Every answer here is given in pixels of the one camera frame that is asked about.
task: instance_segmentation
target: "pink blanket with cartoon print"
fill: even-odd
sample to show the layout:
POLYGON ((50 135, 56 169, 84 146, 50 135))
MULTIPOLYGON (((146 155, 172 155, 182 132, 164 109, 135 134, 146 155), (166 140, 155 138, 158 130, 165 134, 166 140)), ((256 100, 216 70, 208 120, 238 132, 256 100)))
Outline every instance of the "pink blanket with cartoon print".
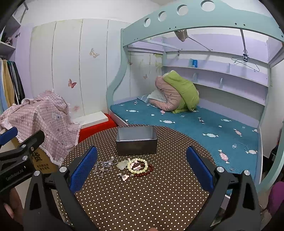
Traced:
POLYGON ((6 129, 16 127, 16 137, 20 143, 42 130, 45 141, 40 148, 59 166, 78 144, 81 129, 81 125, 71 121, 68 104, 52 90, 47 90, 34 99, 25 98, 21 105, 9 107, 0 116, 0 125, 6 129))

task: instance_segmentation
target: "blue mattress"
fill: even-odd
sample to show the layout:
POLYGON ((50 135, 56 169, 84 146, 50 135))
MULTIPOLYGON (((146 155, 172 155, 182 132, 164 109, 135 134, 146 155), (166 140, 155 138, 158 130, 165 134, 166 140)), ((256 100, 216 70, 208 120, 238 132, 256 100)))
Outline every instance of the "blue mattress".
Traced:
POLYGON ((128 124, 166 126, 188 135, 210 152, 217 166, 232 173, 249 170, 254 179, 258 148, 254 127, 201 107, 196 112, 162 114, 160 109, 138 99, 110 109, 128 124))

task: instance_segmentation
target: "round table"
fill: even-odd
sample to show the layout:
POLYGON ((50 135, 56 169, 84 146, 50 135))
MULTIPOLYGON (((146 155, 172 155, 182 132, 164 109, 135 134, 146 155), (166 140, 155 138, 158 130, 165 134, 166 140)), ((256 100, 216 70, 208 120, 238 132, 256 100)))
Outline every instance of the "round table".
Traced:
MULTIPOLYGON (((156 154, 117 155, 115 127, 79 143, 63 162, 63 165, 68 166, 75 157, 94 145, 98 149, 97 161, 107 161, 111 156, 119 162, 128 157, 142 157, 154 166, 149 175, 129 177, 126 181, 117 174, 130 175, 127 168, 121 171, 114 165, 103 177, 97 177, 92 169, 75 196, 99 230, 139 231, 150 227, 167 231, 184 230, 207 200, 209 194, 202 190, 186 160, 185 152, 192 145, 203 157, 214 163, 210 153, 180 132, 168 127, 154 127, 158 137, 156 154)), ((62 214, 70 222, 58 200, 62 214)))

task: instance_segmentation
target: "metal box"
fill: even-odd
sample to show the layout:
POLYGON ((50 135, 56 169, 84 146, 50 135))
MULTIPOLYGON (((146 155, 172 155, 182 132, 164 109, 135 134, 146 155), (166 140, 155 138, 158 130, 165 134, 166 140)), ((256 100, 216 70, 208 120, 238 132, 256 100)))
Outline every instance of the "metal box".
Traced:
POLYGON ((116 149, 119 156, 155 154, 157 142, 153 126, 119 127, 116 149))

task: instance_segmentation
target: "red stool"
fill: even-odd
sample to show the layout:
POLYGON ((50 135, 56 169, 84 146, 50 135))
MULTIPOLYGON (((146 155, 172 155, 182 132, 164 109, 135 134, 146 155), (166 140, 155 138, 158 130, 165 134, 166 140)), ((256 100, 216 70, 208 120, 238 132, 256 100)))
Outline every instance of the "red stool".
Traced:
POLYGON ((107 122, 99 123, 99 124, 86 127, 80 130, 78 143, 80 143, 84 139, 87 139, 88 137, 90 137, 91 135, 99 131, 103 131, 105 129, 109 129, 112 127, 117 127, 116 123, 111 119, 110 115, 109 114, 105 114, 105 115, 108 117, 107 122))

